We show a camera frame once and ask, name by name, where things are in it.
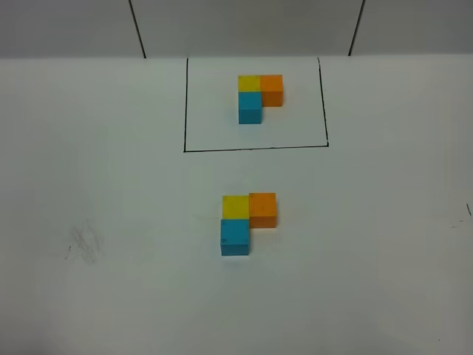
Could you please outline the orange template block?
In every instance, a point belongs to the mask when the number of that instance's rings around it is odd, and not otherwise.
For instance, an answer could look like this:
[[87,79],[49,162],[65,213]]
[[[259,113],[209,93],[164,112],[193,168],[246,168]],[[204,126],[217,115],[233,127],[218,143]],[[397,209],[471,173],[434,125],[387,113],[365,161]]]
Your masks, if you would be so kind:
[[263,107],[282,107],[284,84],[282,75],[261,75],[260,91]]

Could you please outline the yellow template block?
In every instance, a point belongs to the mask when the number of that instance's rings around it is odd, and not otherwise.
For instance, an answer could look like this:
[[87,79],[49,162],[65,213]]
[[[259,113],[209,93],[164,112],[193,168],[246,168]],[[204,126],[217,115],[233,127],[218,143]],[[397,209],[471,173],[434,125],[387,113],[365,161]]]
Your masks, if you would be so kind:
[[238,76],[239,92],[260,92],[261,77],[259,75],[239,75]]

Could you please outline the blue template block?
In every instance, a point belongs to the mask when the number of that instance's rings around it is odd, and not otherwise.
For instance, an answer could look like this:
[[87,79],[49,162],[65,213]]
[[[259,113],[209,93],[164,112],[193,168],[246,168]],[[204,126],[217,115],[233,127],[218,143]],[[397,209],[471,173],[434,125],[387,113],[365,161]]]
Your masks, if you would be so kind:
[[238,92],[239,124],[262,123],[261,92]]

